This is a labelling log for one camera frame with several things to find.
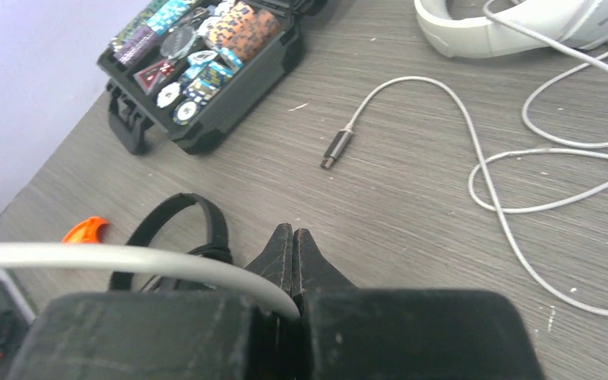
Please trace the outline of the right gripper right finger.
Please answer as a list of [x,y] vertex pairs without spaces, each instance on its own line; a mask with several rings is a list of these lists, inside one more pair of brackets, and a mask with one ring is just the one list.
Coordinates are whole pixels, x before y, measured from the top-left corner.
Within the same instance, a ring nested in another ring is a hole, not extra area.
[[543,379],[526,326],[505,296],[479,289],[360,288],[293,238],[303,379]]

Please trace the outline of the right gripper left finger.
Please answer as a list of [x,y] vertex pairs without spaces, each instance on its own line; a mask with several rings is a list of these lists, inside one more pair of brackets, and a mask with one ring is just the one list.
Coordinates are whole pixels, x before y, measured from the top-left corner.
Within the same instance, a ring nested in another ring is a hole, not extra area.
[[293,324],[243,291],[106,291],[51,300],[9,379],[289,379]]

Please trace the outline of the black wired headphones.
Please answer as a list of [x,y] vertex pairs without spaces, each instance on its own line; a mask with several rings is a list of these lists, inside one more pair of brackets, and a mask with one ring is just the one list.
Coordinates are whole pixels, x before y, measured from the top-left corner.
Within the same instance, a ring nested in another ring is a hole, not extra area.
[[[138,200],[128,214],[114,214],[118,225],[109,241],[120,245],[169,250],[233,264],[229,231],[221,209],[195,193],[179,192],[160,202]],[[164,275],[115,270],[109,291],[214,291],[217,287]]]

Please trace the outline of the white grey headphones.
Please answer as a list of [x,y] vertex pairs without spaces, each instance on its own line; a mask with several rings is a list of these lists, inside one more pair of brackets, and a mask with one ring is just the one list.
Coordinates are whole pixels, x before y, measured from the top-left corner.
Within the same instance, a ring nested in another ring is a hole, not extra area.
[[266,279],[223,262],[138,246],[0,243],[0,268],[81,268],[150,273],[243,291],[289,321],[301,314],[291,297]]

